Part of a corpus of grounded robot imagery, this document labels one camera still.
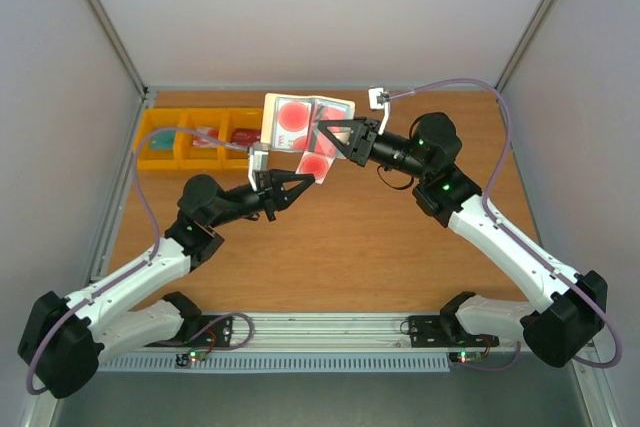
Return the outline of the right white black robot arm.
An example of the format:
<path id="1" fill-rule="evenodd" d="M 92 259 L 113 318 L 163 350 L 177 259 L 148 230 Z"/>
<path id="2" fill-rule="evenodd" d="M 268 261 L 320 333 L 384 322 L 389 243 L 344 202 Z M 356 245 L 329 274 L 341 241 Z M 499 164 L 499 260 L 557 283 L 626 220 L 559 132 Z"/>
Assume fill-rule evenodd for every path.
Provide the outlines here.
<path id="1" fill-rule="evenodd" d="M 474 245 L 525 295 L 525 301 L 512 302 L 458 294 L 440 310 L 447 340 L 511 339 L 560 368 L 603 329 L 606 281 L 551 256 L 485 198 L 455 163 L 462 142 L 446 114 L 420 116 L 408 137 L 381 131 L 371 118 L 322 120 L 318 129 L 351 162 L 374 162 L 415 179 L 412 194 L 422 212 Z"/>

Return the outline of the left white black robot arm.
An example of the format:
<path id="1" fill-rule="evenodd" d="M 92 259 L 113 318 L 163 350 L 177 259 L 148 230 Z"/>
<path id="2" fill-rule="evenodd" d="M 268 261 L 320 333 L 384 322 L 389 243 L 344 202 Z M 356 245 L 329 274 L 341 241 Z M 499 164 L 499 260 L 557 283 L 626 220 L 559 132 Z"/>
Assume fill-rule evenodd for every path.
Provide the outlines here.
<path id="1" fill-rule="evenodd" d="M 195 342 L 200 318 L 175 296 L 140 312 L 134 306 L 207 262 L 224 240 L 216 228 L 288 209 L 315 181 L 311 174 L 258 171 L 252 182 L 226 190 L 207 174 L 191 177 L 177 202 L 174 223 L 154 243 L 102 280 L 59 296 L 40 296 L 29 313 L 17 353 L 28 367 L 29 394 L 62 399 L 77 392 L 100 364 L 156 342 Z"/>

